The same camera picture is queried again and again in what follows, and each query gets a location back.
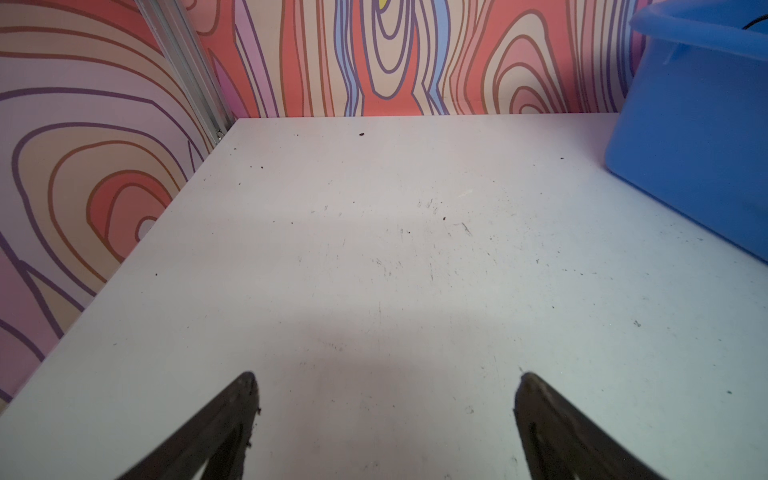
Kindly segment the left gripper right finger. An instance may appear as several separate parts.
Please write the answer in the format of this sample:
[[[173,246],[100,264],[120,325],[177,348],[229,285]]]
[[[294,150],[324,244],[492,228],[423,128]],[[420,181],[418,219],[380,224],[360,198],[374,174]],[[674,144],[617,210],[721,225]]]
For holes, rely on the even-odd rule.
[[[533,372],[521,377],[514,415],[533,479],[661,477]]]

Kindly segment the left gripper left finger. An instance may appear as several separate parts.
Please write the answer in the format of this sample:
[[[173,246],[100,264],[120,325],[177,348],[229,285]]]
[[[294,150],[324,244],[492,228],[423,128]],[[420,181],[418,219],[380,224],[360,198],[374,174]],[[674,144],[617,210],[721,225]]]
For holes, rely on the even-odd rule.
[[[121,477],[241,479],[259,414],[257,379],[246,371]]]

